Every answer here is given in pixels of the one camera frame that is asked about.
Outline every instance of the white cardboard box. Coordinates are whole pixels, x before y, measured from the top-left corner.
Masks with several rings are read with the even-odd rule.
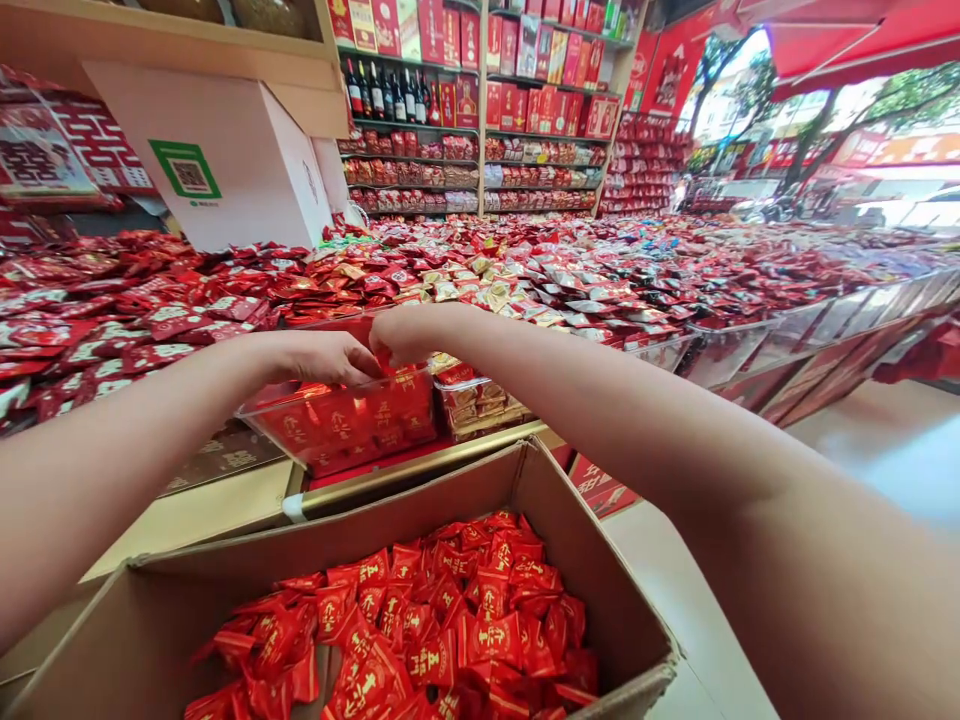
[[[262,83],[83,65],[198,250],[315,247],[332,224],[313,144]]]

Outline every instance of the candy pile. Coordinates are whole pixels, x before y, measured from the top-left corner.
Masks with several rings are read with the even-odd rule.
[[[543,542],[502,510],[238,607],[194,658],[219,656],[236,679],[184,720],[287,718],[320,699],[327,673],[323,720],[560,720],[599,693],[585,632]],[[336,649],[325,667],[318,645]]]

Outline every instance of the qr code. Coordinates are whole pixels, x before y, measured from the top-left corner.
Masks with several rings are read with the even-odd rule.
[[[203,168],[196,160],[171,160],[170,166],[177,174],[177,180],[187,192],[210,193],[210,184]]]

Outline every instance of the white floor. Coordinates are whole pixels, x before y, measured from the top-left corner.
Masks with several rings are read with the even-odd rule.
[[[867,383],[790,434],[931,525],[960,536],[960,397]],[[652,720],[777,718],[716,598],[669,520],[642,502],[604,522],[684,650]]]

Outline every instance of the red awning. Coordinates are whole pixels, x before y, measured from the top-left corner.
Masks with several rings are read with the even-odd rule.
[[[958,0],[727,0],[715,17],[766,25],[777,102],[960,58]]]

